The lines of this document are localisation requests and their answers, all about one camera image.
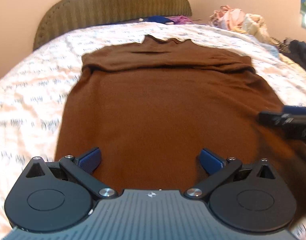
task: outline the bedsheet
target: bedsheet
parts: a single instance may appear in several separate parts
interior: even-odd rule
[[[201,46],[248,55],[285,104],[306,106],[306,72],[281,62],[243,34],[206,25],[148,22],[66,33],[0,80],[0,239],[11,230],[3,210],[5,198],[25,165],[34,156],[53,161],[65,100],[80,77],[81,56],[104,46],[141,43],[146,34],[162,40],[192,39]]]

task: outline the brown sweater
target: brown sweater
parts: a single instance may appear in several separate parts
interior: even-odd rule
[[[257,123],[281,111],[250,57],[191,40],[110,46],[86,54],[68,96],[56,159],[98,146],[93,176],[123,188],[190,188],[206,177],[197,156],[207,147],[244,163],[269,158],[306,212],[306,145]]]

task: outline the headboard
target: headboard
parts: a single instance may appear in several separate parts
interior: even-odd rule
[[[192,15],[188,0],[61,0],[42,18],[33,49],[69,31],[154,15]]]

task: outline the circular pad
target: circular pad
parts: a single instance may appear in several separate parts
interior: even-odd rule
[[[265,233],[286,227],[296,209],[293,196],[274,180],[262,181],[220,186],[211,194],[210,209],[222,222],[242,231]]]
[[[64,203],[65,197],[62,192],[53,189],[41,189],[32,194],[27,199],[31,208],[39,211],[50,211],[60,207]]]
[[[13,187],[8,195],[5,212],[11,225],[46,233],[71,227],[88,216],[93,201],[85,188],[56,178],[38,178],[15,184],[20,186]]]
[[[250,211],[264,211],[274,204],[274,198],[261,190],[246,190],[238,194],[237,201]]]

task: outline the blue cloth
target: blue cloth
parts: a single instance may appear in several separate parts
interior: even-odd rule
[[[256,37],[246,34],[249,38],[251,38],[254,42],[256,42],[259,46],[262,48],[266,49],[273,57],[279,58],[279,51],[276,47],[266,44],[266,43],[261,43],[256,39]]]
[[[169,23],[169,22],[174,22],[168,18],[165,18],[163,16],[151,16],[151,17],[148,17],[148,22],[156,22],[156,23],[163,23],[163,24],[166,24],[166,23]]]

